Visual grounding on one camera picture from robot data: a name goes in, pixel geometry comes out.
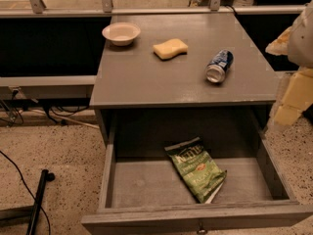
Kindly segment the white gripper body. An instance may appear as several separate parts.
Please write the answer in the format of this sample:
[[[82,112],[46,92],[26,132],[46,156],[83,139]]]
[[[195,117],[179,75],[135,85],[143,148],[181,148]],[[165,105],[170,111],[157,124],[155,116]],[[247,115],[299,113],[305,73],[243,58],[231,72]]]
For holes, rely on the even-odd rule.
[[[291,26],[288,59],[300,67],[313,68],[313,0]]]

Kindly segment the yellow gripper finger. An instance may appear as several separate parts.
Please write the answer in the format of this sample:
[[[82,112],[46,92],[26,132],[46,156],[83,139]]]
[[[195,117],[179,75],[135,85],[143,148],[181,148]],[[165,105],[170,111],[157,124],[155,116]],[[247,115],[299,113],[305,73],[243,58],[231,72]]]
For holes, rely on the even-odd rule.
[[[277,39],[267,45],[265,52],[275,56],[286,55],[288,53],[290,35],[291,27],[288,27]]]
[[[289,79],[287,89],[274,114],[274,122],[293,125],[313,104],[313,69],[300,68]]]

